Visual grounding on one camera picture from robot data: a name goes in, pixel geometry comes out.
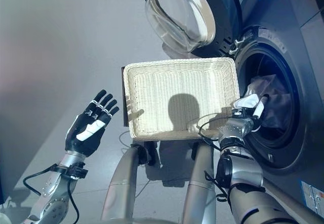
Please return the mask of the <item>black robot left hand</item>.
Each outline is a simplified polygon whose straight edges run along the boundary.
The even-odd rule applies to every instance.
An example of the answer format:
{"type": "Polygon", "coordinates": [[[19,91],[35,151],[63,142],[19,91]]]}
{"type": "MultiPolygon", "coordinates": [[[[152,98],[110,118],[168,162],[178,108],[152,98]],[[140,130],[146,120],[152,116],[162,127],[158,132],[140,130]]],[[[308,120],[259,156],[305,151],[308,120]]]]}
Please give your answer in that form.
{"type": "Polygon", "coordinates": [[[77,152],[86,157],[99,147],[105,128],[119,111],[117,100],[102,89],[76,116],[65,137],[65,151],[77,152]]]}

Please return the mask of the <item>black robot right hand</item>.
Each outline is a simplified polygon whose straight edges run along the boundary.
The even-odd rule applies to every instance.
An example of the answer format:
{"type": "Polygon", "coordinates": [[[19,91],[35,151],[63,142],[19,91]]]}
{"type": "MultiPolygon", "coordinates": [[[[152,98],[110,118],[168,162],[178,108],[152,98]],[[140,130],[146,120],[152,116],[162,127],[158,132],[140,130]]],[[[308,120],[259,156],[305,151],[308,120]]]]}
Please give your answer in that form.
{"type": "Polygon", "coordinates": [[[234,118],[249,119],[253,126],[250,132],[257,132],[260,127],[260,118],[266,104],[270,100],[268,94],[259,97],[257,94],[250,94],[232,103],[232,115],[234,118]]]}

